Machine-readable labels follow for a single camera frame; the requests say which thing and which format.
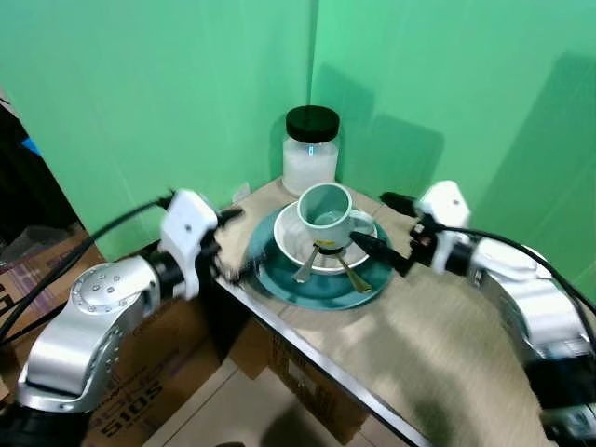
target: silver spoon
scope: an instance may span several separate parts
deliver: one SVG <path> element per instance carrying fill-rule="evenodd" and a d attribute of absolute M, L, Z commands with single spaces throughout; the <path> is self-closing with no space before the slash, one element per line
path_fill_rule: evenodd
<path fill-rule="evenodd" d="M 318 254 L 318 247 L 316 245 L 314 247 L 315 248 L 313 249 L 313 252 L 310 253 L 310 256 L 308 257 L 308 260 L 305 262 L 305 264 L 300 267 L 300 269 L 292 276 L 293 280 L 300 284 L 307 282 L 310 279 L 310 271 L 313 268 L 313 263 L 315 262 L 315 258 Z"/>
<path fill-rule="evenodd" d="M 350 266 L 345 263 L 344 259 L 339 253 L 335 253 L 335 257 L 344 268 L 347 277 L 350 278 L 350 281 L 352 282 L 354 289 L 356 289 L 358 293 L 366 293 L 367 291 L 371 291 L 373 289 L 373 286 L 371 286 L 368 282 L 362 279 L 358 275 L 358 273 L 352 270 Z"/>

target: teal plate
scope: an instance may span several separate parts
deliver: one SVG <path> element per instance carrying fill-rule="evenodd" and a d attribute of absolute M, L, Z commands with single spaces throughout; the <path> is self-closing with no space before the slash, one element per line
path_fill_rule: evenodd
<path fill-rule="evenodd" d="M 341 310 L 363 305 L 374 298 L 388 283 L 391 267 L 368 259 L 354 270 L 372 285 L 367 293 L 358 293 L 345 274 L 313 274 L 304 284 L 298 284 L 291 276 L 298 270 L 279 250 L 273 239 L 273 225 L 281 210 L 265 217 L 252 233 L 248 256 L 254 257 L 265 251 L 267 259 L 261 264 L 257 278 L 271 294 L 290 303 L 314 310 Z M 387 242 L 387 234 L 376 223 L 378 237 Z"/>

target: table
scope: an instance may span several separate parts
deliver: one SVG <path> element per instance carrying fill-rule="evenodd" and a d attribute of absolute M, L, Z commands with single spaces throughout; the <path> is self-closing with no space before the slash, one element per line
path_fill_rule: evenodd
<path fill-rule="evenodd" d="M 350 193 L 407 253 L 414 220 Z M 240 267 L 256 225 L 294 200 L 275 180 L 238 202 L 245 216 L 217 237 L 222 260 Z M 407 278 L 393 274 L 370 303 L 332 312 L 221 284 L 411 443 L 425 440 L 386 407 L 437 445 L 554 445 L 496 310 L 463 278 L 416 265 Z"/>

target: white mug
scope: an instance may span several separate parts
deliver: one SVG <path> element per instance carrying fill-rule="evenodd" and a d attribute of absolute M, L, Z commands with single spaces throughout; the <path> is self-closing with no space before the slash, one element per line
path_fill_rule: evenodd
<path fill-rule="evenodd" d="M 374 229 L 373 217 L 354 210 L 352 196 L 338 183 L 311 186 L 298 199 L 297 209 L 315 244 L 325 250 L 349 245 L 352 231 L 370 234 Z"/>

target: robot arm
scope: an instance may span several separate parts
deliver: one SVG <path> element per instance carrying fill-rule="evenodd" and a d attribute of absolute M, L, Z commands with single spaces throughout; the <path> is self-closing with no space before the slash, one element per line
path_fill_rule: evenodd
<path fill-rule="evenodd" d="M 120 341 L 162 300 L 198 294 L 198 271 L 213 266 L 219 249 L 213 233 L 236 215 L 218 214 L 196 193 L 178 191 L 161 224 L 158 253 L 84 272 L 34 343 L 17 404 L 0 421 L 0 445 L 80 445 L 118 362 Z"/>
<path fill-rule="evenodd" d="M 382 199 L 398 212 L 420 218 L 411 232 L 410 258 L 362 234 L 353 233 L 354 241 L 404 276 L 419 262 L 439 274 L 449 271 L 467 277 L 498 309 L 542 407 L 540 419 L 547 437 L 564 446 L 596 445 L 591 328 L 551 273 L 502 242 L 437 232 L 437 224 L 467 226 L 469 209 L 454 182 L 436 183 L 418 201 L 393 193 Z"/>

